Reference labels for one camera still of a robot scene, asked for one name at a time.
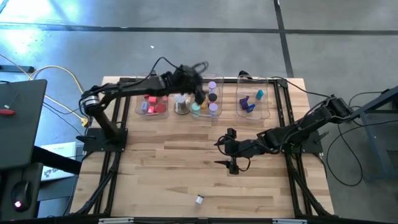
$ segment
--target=wooden table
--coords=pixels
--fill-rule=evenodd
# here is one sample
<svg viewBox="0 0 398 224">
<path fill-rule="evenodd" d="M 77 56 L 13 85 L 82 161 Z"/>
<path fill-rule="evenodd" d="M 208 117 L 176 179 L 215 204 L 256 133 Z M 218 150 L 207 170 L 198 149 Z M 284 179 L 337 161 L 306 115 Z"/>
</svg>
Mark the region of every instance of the wooden table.
<svg viewBox="0 0 398 224">
<path fill-rule="evenodd" d="M 103 83 L 116 83 L 120 77 L 104 77 Z M 291 82 L 305 88 L 301 78 Z M 285 158 L 263 155 L 252 158 L 251 168 L 239 175 L 213 161 L 229 159 L 218 152 L 213 143 L 226 133 L 238 132 L 238 140 L 255 139 L 256 133 L 279 126 L 274 89 L 268 88 L 270 117 L 257 123 L 236 121 L 236 84 L 225 84 L 223 112 L 217 122 L 198 121 L 192 115 L 177 115 L 174 100 L 169 101 L 169 116 L 144 120 L 135 112 L 136 98 L 131 98 L 127 128 L 127 147 L 122 154 L 114 195 L 112 216 L 116 217 L 294 217 Z M 289 85 L 294 118 L 309 110 L 307 95 Z M 119 119 L 123 111 L 121 102 Z M 110 118 L 114 105 L 106 114 Z M 84 160 L 71 211 L 88 200 L 98 185 L 103 152 L 95 152 Z M 247 160 L 239 160 L 245 167 Z M 304 154 L 303 164 L 309 189 L 326 210 L 333 213 L 325 171 L 314 155 Z M 201 205 L 195 203 L 203 195 Z M 103 201 L 108 190 L 105 190 Z M 304 212 L 301 190 L 300 208 Z"/>
</svg>

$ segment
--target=concrete floor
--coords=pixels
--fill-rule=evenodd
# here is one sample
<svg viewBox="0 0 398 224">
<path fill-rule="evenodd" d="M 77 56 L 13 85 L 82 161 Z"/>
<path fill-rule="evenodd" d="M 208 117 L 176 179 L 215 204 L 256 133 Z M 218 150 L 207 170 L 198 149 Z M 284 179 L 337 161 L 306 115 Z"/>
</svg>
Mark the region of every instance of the concrete floor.
<svg viewBox="0 0 398 224">
<path fill-rule="evenodd" d="M 287 34 L 294 77 L 305 79 L 309 91 L 336 94 L 349 100 L 363 91 L 380 91 L 397 85 L 398 35 L 339 35 L 338 30 L 398 30 L 398 2 L 394 0 L 279 0 L 285 29 L 336 30 L 330 35 Z M 278 29 L 273 0 L 9 0 L 0 22 L 69 24 L 103 27 L 182 27 Z M 40 68 L 61 65 L 74 72 L 85 89 L 105 75 L 147 72 L 165 56 L 174 63 L 210 63 L 209 71 L 236 76 L 286 77 L 286 57 L 279 34 L 207 32 L 93 32 L 8 29 L 1 26 L 0 52 L 23 65 Z M 170 69 L 162 63 L 160 72 Z M 77 108 L 79 92 L 60 70 L 42 72 L 49 81 L 47 94 Z M 0 73 L 0 80 L 24 80 L 23 75 Z M 358 97 L 363 105 L 374 95 Z M 309 96 L 314 105 L 321 98 Z M 80 121 L 64 116 L 81 132 Z M 353 126 L 343 124 L 342 130 Z M 324 150 L 338 135 L 335 125 L 322 131 Z M 74 141 L 76 131 L 44 109 L 36 145 Z M 365 175 L 375 169 L 363 130 L 346 135 L 358 154 Z M 359 169 L 341 140 L 333 145 L 330 164 L 345 182 L 355 182 Z M 43 187 L 40 217 L 61 215 L 73 179 Z M 398 182 L 362 182 L 345 187 L 330 174 L 331 197 L 337 215 L 345 218 L 398 222 Z"/>
</svg>

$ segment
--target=yellow object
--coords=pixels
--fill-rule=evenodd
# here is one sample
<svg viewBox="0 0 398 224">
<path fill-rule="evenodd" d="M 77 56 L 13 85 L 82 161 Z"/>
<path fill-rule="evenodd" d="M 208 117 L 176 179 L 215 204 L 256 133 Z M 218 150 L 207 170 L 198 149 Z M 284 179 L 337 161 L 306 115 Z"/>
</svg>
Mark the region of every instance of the yellow object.
<svg viewBox="0 0 398 224">
<path fill-rule="evenodd" d="M 77 80 L 76 76 L 75 76 L 71 71 L 67 70 L 66 68 L 63 68 L 63 67 L 57 66 L 57 65 L 49 65 L 49 66 L 40 68 L 40 69 L 36 70 L 34 73 L 28 75 L 25 71 L 23 71 L 23 69 L 21 69 L 20 66 L 18 66 L 16 63 L 14 63 L 12 60 L 8 59 L 8 58 L 7 58 L 6 56 L 4 56 L 3 54 L 0 54 L 0 56 L 2 56 L 4 59 L 6 59 L 7 61 L 9 61 L 9 62 L 11 62 L 13 65 L 15 65 L 17 68 L 19 68 L 19 70 L 20 70 L 21 72 L 23 72 L 25 75 L 28 76 L 28 79 L 29 79 L 29 80 L 33 80 L 33 79 L 34 79 L 34 75 L 38 74 L 39 72 L 41 72 L 42 70 L 45 70 L 45 69 L 47 69 L 47 68 L 59 68 L 59 69 L 62 69 L 62 70 L 64 70 L 64 71 L 66 71 L 67 73 L 69 73 L 69 74 L 73 77 L 73 79 L 75 80 L 75 82 L 76 82 L 76 84 L 77 84 L 77 87 L 78 87 L 79 90 L 80 90 L 80 93 L 83 93 L 83 89 L 81 88 L 81 85 L 80 85 L 79 81 Z M 79 116 L 78 114 L 76 114 L 75 112 L 73 112 L 71 109 L 69 109 L 69 108 L 66 107 L 65 105 L 59 103 L 58 101 L 56 101 L 56 100 L 53 99 L 53 98 L 51 98 L 51 97 L 49 97 L 49 96 L 47 96 L 47 95 L 45 95 L 45 97 L 46 97 L 47 99 L 51 100 L 52 102 L 54 102 L 55 104 L 57 104 L 57 105 L 63 107 L 65 110 L 71 112 L 71 113 L 72 113 L 73 115 L 75 115 L 76 117 L 78 117 L 78 118 L 81 120 L 81 125 L 82 125 L 82 126 L 86 126 L 86 125 L 88 124 L 88 119 L 87 119 L 87 118 L 83 118 L 83 117 Z"/>
<path fill-rule="evenodd" d="M 204 102 L 200 105 L 200 109 L 205 110 L 207 108 L 207 95 Z"/>
</svg>

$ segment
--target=clear plastic container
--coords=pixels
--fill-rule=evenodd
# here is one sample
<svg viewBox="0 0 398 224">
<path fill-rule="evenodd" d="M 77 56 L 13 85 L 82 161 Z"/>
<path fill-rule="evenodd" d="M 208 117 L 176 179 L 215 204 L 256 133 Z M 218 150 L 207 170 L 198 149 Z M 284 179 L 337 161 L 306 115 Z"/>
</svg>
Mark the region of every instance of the clear plastic container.
<svg viewBox="0 0 398 224">
<path fill-rule="evenodd" d="M 199 105 L 200 110 L 196 110 L 195 97 L 192 95 L 190 98 L 190 112 L 194 118 L 218 119 L 218 116 L 223 112 L 224 77 L 212 73 L 205 73 L 201 76 L 203 77 L 203 91 L 206 93 L 206 100 L 202 105 Z"/>
<path fill-rule="evenodd" d="M 262 90 L 263 96 L 260 100 L 256 98 L 259 90 Z M 240 99 L 248 98 L 248 105 L 256 106 L 251 112 L 244 110 L 240 104 Z M 253 77 L 240 75 L 236 85 L 236 120 L 237 121 L 259 121 L 267 119 L 270 115 L 268 109 L 268 79 L 264 77 Z"/>
<path fill-rule="evenodd" d="M 145 78 L 147 74 L 139 74 L 136 78 Z M 149 98 L 146 96 L 136 96 L 137 105 L 136 105 L 136 113 L 141 115 L 144 119 L 163 119 L 169 116 L 169 100 L 168 96 L 159 96 L 156 97 L 156 103 L 149 103 Z M 153 106 L 155 111 L 153 113 L 149 112 L 149 107 Z M 163 112 L 156 112 L 156 109 L 161 109 Z"/>
</svg>

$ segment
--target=white paper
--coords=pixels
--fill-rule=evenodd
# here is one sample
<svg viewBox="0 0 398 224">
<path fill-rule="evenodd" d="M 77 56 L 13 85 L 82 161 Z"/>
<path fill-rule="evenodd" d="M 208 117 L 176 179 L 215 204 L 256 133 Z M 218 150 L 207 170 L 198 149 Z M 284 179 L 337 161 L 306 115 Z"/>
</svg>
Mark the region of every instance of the white paper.
<svg viewBox="0 0 398 224">
<path fill-rule="evenodd" d="M 75 157 L 76 156 L 76 142 L 51 144 L 51 145 L 41 146 L 41 148 L 46 149 L 50 152 L 54 152 L 63 157 L 69 157 L 70 159 L 76 160 L 76 157 Z M 74 174 L 44 166 L 43 173 L 42 173 L 42 181 L 56 180 L 56 179 L 62 179 L 62 178 L 66 178 L 66 177 L 73 177 L 73 176 L 74 176 Z"/>
</svg>

